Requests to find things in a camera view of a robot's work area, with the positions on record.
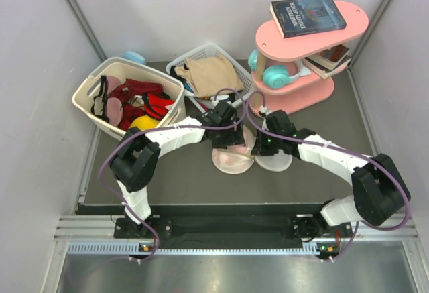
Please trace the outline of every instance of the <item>headphones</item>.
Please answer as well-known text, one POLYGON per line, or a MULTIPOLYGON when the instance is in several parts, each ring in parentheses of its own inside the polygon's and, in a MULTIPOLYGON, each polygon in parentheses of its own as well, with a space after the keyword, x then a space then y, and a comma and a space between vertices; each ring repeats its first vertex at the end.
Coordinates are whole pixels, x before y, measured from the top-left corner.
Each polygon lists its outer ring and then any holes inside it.
MULTIPOLYGON (((252 71, 256 71, 257 68, 257 55, 259 51, 254 50, 249 56, 247 63, 252 71)), ((267 68, 262 75, 262 81, 268 87, 272 89, 280 89, 283 86, 293 83, 298 80, 301 76, 310 75, 311 71, 305 67, 301 60, 296 60, 295 65, 298 69, 298 73, 293 76, 289 75, 288 69, 283 65, 273 65, 267 68)))

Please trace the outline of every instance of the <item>shelf tier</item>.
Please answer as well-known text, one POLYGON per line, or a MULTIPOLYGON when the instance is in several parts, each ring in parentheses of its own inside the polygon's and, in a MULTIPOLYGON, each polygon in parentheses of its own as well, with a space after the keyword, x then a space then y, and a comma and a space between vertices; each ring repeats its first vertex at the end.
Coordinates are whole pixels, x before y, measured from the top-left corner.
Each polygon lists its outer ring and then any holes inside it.
MULTIPOLYGON (((291 114, 327 99, 334 91, 334 87, 334 80, 330 77, 326 80, 320 79, 286 95, 264 93, 267 101, 266 107, 270 110, 283 110, 287 114, 291 114)), ((261 105, 262 98, 255 96, 251 101, 251 109, 256 115, 259 115, 261 105)))
MULTIPOLYGON (((270 67, 270 66, 273 66, 276 64, 284 65, 288 69, 290 75, 295 75, 298 71, 295 63, 293 63, 293 62, 279 62, 277 60, 267 59, 267 67, 270 67)), ((338 73, 343 71, 346 67, 347 67, 347 65, 344 65, 343 68, 340 71, 338 71, 338 73)), ((263 82, 258 82, 256 80, 256 72, 252 72, 252 79, 253 79, 253 83, 255 84, 255 86, 261 92, 263 92, 264 94, 269 94, 269 95, 285 95, 285 94, 291 93, 293 91, 296 91, 298 89, 302 89, 307 85, 314 84, 320 80, 323 80, 319 75, 317 75, 315 72, 311 71, 310 75, 301 76, 298 80, 296 80, 295 82, 293 82, 291 84, 287 84, 280 89, 272 89, 272 88, 268 87, 267 85, 265 85, 263 82)))
POLYGON ((257 30, 258 50, 272 60, 291 62, 360 36, 369 24, 367 14, 346 1, 335 1, 335 4, 347 23, 345 29, 283 38, 275 21, 271 20, 257 30))

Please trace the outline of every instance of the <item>beige cloth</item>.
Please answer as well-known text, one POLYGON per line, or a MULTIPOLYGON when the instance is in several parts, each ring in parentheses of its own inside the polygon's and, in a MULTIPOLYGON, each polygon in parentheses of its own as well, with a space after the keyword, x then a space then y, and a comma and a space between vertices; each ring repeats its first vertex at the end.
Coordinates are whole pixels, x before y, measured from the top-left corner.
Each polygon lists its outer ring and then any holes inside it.
POLYGON ((223 55, 193 60, 185 59, 189 70, 183 66, 176 67, 176 74, 188 82, 197 97, 211 97, 220 89, 243 90, 243 83, 237 76, 234 66, 223 55))

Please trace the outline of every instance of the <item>yellow ball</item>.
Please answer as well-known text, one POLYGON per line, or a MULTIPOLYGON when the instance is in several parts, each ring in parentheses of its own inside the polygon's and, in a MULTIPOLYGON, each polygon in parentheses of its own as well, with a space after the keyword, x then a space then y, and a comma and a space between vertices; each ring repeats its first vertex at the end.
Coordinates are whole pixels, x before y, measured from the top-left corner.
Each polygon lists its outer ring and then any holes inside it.
POLYGON ((158 123, 159 121, 152 119, 149 115, 143 115, 142 117, 135 119, 129 128, 138 127, 140 130, 144 131, 155 128, 158 123))

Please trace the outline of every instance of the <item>wall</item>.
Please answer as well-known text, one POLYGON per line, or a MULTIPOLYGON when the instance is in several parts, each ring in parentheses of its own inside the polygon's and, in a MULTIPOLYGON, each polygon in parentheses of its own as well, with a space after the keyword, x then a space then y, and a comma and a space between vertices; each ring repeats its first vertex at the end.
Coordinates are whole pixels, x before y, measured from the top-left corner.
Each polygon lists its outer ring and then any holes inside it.
POLYGON ((392 156, 412 195, 429 255, 429 59, 426 0, 393 0, 354 73, 380 150, 392 156))
POLYGON ((99 63, 64 0, 0 0, 0 292, 37 292, 91 123, 71 97, 99 63))
MULTIPOLYGON (((274 0, 77 0, 108 56, 172 60, 207 41, 247 58, 274 0)), ((381 0, 346 0, 371 17, 381 0)))

